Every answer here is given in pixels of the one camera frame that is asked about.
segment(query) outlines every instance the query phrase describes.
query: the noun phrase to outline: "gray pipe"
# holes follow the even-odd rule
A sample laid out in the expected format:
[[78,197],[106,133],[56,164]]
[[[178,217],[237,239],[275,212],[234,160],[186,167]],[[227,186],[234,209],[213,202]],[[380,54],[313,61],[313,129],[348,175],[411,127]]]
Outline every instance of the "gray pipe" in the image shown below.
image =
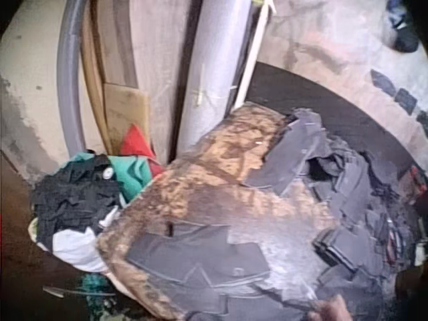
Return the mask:
[[193,47],[178,155],[225,116],[251,0],[204,0]]
[[68,154],[84,151],[79,103],[79,52],[83,12],[87,0],[67,0],[62,17],[57,56],[58,106]]

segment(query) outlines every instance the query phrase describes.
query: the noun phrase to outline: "rusty surface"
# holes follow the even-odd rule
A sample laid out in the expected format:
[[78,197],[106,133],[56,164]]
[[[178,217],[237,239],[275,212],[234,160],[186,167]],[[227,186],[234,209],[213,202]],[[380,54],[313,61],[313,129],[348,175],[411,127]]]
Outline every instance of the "rusty surface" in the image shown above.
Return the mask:
[[271,268],[267,283],[285,297],[301,296],[302,282],[313,283],[326,267],[311,242],[334,221],[300,180],[283,198],[240,185],[285,123],[272,110],[246,104],[173,162],[99,238],[112,272],[155,316],[181,319],[183,312],[124,257],[133,240],[145,231],[165,233],[174,219],[228,224],[229,242],[258,242]]

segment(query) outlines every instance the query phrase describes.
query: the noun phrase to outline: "red cloth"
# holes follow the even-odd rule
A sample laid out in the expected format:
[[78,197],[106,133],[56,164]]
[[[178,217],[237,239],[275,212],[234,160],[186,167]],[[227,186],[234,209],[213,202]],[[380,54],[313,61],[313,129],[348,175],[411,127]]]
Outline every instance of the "red cloth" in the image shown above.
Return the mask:
[[163,166],[156,162],[156,155],[153,153],[150,145],[144,138],[142,131],[134,124],[131,125],[131,127],[128,129],[128,132],[126,133],[120,148],[120,154],[123,156],[147,156],[148,165],[150,167],[150,171],[152,172],[153,178],[164,171]]

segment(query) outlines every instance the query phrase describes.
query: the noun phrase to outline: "hand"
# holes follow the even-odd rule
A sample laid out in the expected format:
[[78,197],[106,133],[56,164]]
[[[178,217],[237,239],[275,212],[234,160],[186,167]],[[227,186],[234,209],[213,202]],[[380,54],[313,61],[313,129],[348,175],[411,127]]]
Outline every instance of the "hand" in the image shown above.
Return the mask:
[[341,295],[329,301],[318,301],[316,307],[317,311],[308,313],[309,321],[352,321]]

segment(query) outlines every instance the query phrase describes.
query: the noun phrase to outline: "white cloth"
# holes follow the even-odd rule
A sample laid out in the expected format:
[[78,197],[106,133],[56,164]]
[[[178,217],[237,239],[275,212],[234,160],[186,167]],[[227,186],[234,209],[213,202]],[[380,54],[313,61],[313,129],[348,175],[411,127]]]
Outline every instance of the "white cloth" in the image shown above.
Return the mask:
[[76,269],[105,272],[107,265],[96,249],[96,236],[90,227],[85,233],[65,229],[53,235],[53,254]]

